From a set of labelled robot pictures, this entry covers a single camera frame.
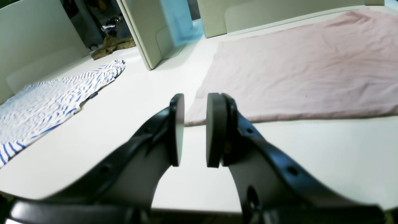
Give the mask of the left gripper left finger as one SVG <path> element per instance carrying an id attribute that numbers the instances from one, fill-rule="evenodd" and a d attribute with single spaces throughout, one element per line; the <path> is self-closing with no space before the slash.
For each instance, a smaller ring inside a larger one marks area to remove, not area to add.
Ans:
<path id="1" fill-rule="evenodd" d="M 47 198 L 53 203 L 150 203 L 158 182 L 182 157 L 184 95 L 148 119 L 124 144 L 77 181 Z"/>

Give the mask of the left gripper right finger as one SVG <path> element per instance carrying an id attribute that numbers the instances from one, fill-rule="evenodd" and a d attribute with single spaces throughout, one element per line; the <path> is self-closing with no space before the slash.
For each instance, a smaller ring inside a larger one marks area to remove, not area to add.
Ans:
<path id="1" fill-rule="evenodd" d="M 243 212 L 273 207 L 355 207 L 268 142 L 222 93 L 207 96 L 207 166 L 228 167 Z"/>

